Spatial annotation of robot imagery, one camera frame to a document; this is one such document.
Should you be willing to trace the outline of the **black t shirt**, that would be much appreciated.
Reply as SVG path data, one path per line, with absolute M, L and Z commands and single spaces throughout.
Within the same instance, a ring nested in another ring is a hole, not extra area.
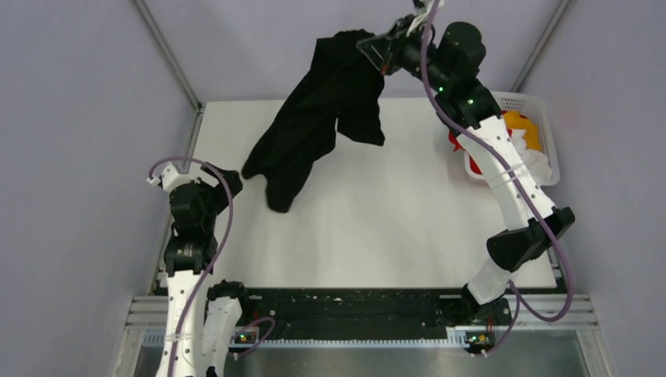
M 265 201 L 285 214 L 304 188 L 314 163 L 332 152 L 336 137 L 383 146 L 379 96 L 385 82 L 357 48 L 372 37 L 340 31 L 317 40 L 309 70 L 251 149 L 241 173 L 266 179 Z

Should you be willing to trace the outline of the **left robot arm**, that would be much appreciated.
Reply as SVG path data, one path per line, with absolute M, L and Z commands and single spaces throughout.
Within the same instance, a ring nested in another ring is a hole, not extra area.
M 158 376 L 221 376 L 236 325 L 251 317 L 252 305 L 240 282 L 214 280 L 217 261 L 230 231 L 215 237 L 218 215 L 232 210 L 243 189 L 240 174 L 201 163 L 200 176 L 182 173 L 164 159 L 160 174 L 148 173 L 148 183 L 168 195 L 170 237 L 163 254 L 167 318 Z

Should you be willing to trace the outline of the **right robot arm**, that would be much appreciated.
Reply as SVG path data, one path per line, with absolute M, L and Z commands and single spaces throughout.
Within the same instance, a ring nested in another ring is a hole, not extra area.
M 463 286 L 452 318 L 454 324 L 480 324 L 514 287 L 523 265 L 548 250 L 567 263 L 560 239 L 575 216 L 544 193 L 514 147 L 496 99 L 478 80 L 486 54 L 481 32 L 455 22 L 434 44 L 427 26 L 412 31 L 409 21 L 399 19 L 356 47 L 380 74 L 405 70 L 423 83 L 437 116 L 478 165 L 499 204 L 505 228 L 487 240 L 489 256 Z

